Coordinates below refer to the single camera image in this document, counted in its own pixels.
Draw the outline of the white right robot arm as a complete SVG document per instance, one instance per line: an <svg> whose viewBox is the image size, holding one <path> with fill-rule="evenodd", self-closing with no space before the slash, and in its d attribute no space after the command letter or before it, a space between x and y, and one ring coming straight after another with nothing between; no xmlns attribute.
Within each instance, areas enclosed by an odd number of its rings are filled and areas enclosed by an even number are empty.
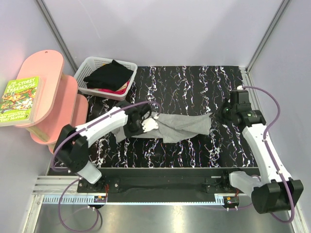
<svg viewBox="0 0 311 233"><path fill-rule="evenodd" d="M230 91L222 106L211 119L220 124L233 124L242 133L257 162L260 179L255 179L244 171L227 172L221 179L225 192L234 189L251 198L259 214L290 211L294 208L304 190L300 180L294 180L282 164L268 135L271 127L260 110L253 110L249 93L244 88Z"/></svg>

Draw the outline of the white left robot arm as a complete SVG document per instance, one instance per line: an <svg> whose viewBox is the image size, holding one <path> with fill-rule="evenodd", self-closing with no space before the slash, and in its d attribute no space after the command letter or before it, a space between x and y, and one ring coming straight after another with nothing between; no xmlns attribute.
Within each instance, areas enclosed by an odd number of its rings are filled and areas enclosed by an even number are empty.
<svg viewBox="0 0 311 233"><path fill-rule="evenodd" d="M100 192L104 189L105 180L90 161L89 148L98 139L120 127L128 128L131 136L143 132L144 116L150 111L147 104L142 107L135 104L119 106L83 125L73 127L68 124L61 130L53 151L54 156L69 171L86 180L92 191Z"/></svg>

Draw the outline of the grey t shirt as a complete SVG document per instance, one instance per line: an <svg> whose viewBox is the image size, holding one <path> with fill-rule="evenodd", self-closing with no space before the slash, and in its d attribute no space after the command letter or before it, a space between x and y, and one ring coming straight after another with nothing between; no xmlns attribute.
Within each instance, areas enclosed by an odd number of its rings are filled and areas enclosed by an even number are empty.
<svg viewBox="0 0 311 233"><path fill-rule="evenodd" d="M201 116L160 114L158 129L134 136L135 138L161 138L164 143L177 143L199 134L208 135L211 128L210 114Z"/></svg>

